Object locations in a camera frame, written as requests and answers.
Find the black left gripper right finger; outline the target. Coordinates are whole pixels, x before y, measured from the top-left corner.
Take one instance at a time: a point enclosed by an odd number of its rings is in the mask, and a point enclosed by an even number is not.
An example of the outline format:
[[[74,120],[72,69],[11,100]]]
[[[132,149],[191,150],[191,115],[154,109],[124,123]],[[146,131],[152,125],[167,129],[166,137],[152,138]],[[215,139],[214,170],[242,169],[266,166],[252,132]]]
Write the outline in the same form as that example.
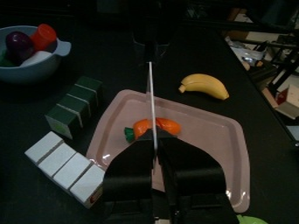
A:
[[[171,224],[239,224],[220,163],[200,148],[158,130],[158,160]]]

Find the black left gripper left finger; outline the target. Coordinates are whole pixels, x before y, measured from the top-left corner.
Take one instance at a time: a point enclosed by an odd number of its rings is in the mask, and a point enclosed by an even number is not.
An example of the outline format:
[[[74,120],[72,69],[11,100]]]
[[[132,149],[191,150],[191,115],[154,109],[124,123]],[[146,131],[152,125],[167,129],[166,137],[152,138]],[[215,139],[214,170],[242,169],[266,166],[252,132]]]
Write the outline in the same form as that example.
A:
[[[155,224],[154,156],[155,138],[148,129],[107,167],[103,180],[106,224]]]

